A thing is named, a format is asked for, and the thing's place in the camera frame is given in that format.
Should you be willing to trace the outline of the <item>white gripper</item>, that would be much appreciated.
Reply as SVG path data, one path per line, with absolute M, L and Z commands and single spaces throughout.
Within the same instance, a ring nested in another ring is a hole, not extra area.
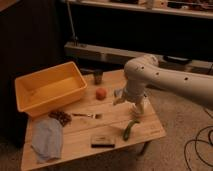
M 122 97 L 116 97 L 113 105 L 124 103 L 124 99 L 135 104 L 135 113 L 142 115 L 144 113 L 144 103 L 141 102 L 144 96 L 144 87 L 125 87 Z

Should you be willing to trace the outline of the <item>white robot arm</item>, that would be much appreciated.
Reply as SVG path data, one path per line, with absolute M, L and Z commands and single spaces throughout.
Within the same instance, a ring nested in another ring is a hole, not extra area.
M 213 76 L 160 68 L 152 54 L 129 60 L 124 66 L 124 76 L 127 82 L 114 105 L 128 101 L 142 113 L 145 87 L 151 84 L 213 110 Z

